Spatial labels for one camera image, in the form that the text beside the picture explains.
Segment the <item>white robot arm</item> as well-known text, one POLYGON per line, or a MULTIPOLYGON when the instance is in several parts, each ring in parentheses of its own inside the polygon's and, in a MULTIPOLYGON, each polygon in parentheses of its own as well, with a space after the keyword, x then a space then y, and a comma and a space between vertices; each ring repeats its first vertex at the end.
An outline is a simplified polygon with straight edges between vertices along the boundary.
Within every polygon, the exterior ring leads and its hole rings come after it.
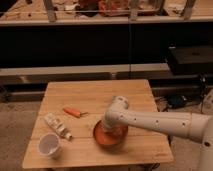
POLYGON ((123 96, 115 96, 102 123, 105 130, 118 124, 130 125, 201 143, 197 171, 213 171, 213 116, 186 112, 146 112, 129 110, 123 96))

